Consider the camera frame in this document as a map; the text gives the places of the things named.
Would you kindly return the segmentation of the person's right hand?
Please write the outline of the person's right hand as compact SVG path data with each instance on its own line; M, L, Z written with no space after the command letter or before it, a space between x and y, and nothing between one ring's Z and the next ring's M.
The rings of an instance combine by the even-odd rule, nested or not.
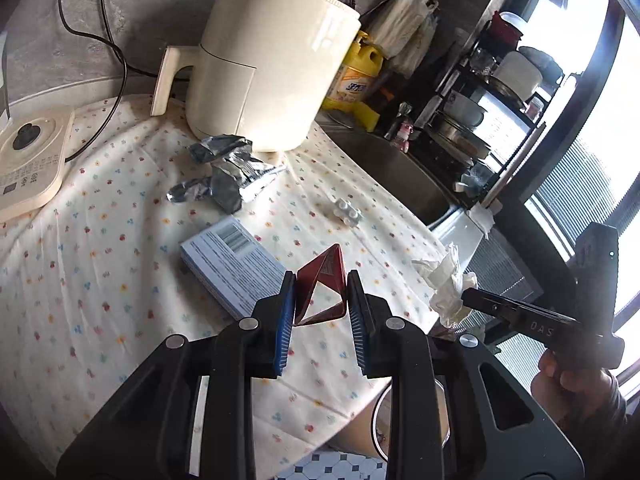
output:
M617 380L602 368L564 370L546 350L530 384L532 397L563 430L586 422L620 400Z

